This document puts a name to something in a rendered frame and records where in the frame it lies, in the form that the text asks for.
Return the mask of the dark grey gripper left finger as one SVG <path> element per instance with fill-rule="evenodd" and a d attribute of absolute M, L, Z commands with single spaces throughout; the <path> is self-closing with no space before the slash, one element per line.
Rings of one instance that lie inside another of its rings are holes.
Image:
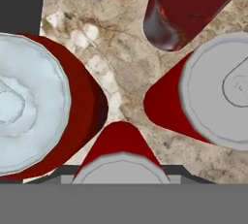
<path fill-rule="evenodd" d="M 70 184 L 78 168 L 79 165 L 64 165 L 48 176 L 42 176 L 30 181 L 25 181 L 25 184 Z"/>

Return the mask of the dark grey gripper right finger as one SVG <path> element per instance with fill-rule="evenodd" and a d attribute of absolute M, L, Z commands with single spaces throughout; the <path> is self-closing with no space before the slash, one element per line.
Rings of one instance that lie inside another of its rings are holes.
<path fill-rule="evenodd" d="M 182 165 L 163 165 L 162 168 L 167 173 L 170 182 L 173 184 L 212 184 L 212 181 L 192 175 Z"/>

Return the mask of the dark grey hob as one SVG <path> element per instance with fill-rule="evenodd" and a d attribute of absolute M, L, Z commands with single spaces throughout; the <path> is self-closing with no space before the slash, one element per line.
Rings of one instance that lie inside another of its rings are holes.
<path fill-rule="evenodd" d="M 43 0 L 0 0 L 0 32 L 38 35 Z"/>

